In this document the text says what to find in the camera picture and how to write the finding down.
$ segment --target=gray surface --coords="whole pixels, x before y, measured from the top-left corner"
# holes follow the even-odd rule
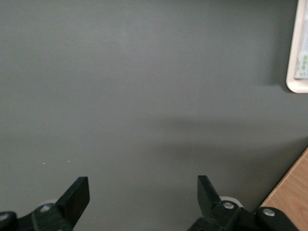
[[[248,209],[308,144],[294,0],[1,1],[0,209],[88,176],[76,231],[186,230],[197,175]]]

